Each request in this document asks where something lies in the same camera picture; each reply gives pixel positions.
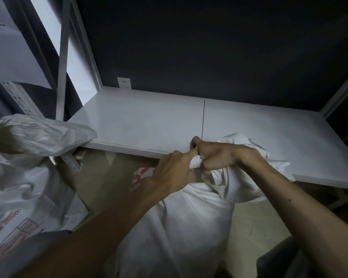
person's left hand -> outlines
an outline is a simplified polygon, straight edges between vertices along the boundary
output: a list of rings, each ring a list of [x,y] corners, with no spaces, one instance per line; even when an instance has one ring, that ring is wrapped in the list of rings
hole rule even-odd
[[[150,181],[162,192],[163,199],[193,181],[193,169],[189,167],[198,153],[197,149],[191,149],[187,153],[174,151],[161,157]]]

person's right arm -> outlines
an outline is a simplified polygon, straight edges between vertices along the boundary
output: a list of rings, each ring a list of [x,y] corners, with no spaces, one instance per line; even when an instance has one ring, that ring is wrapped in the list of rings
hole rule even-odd
[[[275,170],[256,149],[229,143],[191,142],[203,169],[231,165],[242,168],[264,192],[290,233],[321,271],[332,278],[348,277],[348,225]]]

white shelf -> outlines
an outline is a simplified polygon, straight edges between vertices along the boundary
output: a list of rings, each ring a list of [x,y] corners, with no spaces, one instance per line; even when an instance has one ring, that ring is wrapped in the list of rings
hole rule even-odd
[[[69,121],[97,131],[84,147],[160,158],[201,136],[204,99],[103,87]]]
[[[203,139],[242,133],[297,181],[348,188],[348,147],[318,112],[205,99]]]

forearm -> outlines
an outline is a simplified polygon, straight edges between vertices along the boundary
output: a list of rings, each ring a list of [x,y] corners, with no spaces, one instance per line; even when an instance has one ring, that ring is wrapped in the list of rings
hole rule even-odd
[[[95,277],[133,226],[159,200],[159,189],[143,183],[69,237],[56,242],[14,277]]]
[[[263,158],[245,159],[243,169],[325,275],[348,277],[348,225]]]

paper sheet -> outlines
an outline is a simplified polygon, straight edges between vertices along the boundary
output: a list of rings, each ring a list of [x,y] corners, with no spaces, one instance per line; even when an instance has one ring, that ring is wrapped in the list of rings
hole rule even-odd
[[[0,0],[0,81],[50,88],[42,69],[2,0]]]

